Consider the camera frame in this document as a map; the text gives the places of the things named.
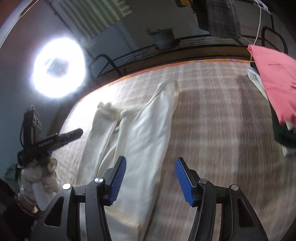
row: gray towel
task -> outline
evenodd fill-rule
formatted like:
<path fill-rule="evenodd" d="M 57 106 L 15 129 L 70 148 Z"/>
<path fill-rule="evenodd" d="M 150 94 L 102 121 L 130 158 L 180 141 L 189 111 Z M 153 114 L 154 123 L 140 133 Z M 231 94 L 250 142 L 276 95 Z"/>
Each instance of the gray towel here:
<path fill-rule="evenodd" d="M 233 0 L 206 0 L 209 33 L 220 38 L 239 39 L 239 17 Z"/>

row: white glove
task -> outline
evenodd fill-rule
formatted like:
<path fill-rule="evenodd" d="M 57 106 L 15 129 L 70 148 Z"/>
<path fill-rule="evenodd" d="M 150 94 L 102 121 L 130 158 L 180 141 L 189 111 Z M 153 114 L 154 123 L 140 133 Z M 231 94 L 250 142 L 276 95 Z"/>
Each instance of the white glove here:
<path fill-rule="evenodd" d="M 20 193 L 30 205 L 36 205 L 36 199 L 32 190 L 33 183 L 41 182 L 47 193 L 58 192 L 61 187 L 55 172 L 57 160 L 48 157 L 48 162 L 46 167 L 41 167 L 38 162 L 34 160 L 30 163 L 28 168 L 21 171 L 22 186 L 20 188 Z"/>

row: wrist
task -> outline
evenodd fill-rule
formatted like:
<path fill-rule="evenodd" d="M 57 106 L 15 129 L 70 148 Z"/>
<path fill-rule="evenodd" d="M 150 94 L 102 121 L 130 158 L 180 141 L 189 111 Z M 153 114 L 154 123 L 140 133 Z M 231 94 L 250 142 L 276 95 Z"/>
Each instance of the wrist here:
<path fill-rule="evenodd" d="M 22 196 L 21 193 L 17 194 L 17 199 L 19 201 L 19 203 L 21 204 L 21 206 L 26 209 L 28 212 L 30 213 L 37 213 L 38 212 L 38 208 L 35 205 L 31 205 L 29 204 L 25 198 Z"/>

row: pink towel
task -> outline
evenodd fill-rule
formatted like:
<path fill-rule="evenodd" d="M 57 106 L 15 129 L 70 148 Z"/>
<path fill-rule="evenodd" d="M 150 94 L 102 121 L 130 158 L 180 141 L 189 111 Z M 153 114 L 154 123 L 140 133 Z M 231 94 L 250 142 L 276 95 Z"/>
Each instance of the pink towel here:
<path fill-rule="evenodd" d="M 296 60 L 261 46 L 249 45 L 267 97 L 281 125 L 296 126 Z"/>

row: black handheld device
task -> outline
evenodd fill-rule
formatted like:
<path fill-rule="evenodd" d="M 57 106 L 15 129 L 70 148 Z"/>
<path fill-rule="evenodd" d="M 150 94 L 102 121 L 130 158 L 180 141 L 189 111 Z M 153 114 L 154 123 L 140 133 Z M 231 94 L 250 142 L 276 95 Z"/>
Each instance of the black handheld device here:
<path fill-rule="evenodd" d="M 20 132 L 20 142 L 23 150 L 17 154 L 17 161 L 22 167 L 26 167 L 34 159 L 37 160 L 40 166 L 46 166 L 48 164 L 47 157 L 51 156 L 52 151 L 79 139 L 83 134 L 83 130 L 79 128 L 65 134 L 55 133 L 42 140 L 40 133 L 41 121 L 36 109 L 31 105 L 24 114 Z"/>

